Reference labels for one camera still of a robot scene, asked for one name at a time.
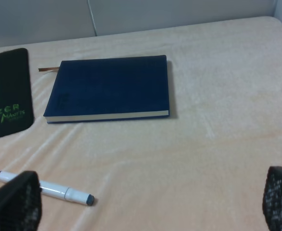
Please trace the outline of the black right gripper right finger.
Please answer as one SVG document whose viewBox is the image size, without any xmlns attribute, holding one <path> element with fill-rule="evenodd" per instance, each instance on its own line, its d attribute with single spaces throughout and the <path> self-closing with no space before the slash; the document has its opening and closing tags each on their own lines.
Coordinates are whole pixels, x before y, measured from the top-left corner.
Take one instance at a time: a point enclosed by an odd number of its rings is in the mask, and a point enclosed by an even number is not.
<svg viewBox="0 0 282 231">
<path fill-rule="evenodd" d="M 263 215 L 270 231 L 282 231 L 282 167 L 268 169 L 262 202 Z"/>
</svg>

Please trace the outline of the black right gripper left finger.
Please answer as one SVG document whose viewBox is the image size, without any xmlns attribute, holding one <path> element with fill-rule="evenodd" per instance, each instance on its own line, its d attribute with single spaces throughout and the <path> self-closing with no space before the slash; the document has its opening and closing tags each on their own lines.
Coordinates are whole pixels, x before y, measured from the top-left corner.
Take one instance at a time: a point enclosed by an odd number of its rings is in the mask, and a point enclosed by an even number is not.
<svg viewBox="0 0 282 231">
<path fill-rule="evenodd" d="M 0 187 L 0 231 L 36 231 L 42 217 L 35 171 L 24 171 Z"/>
</svg>

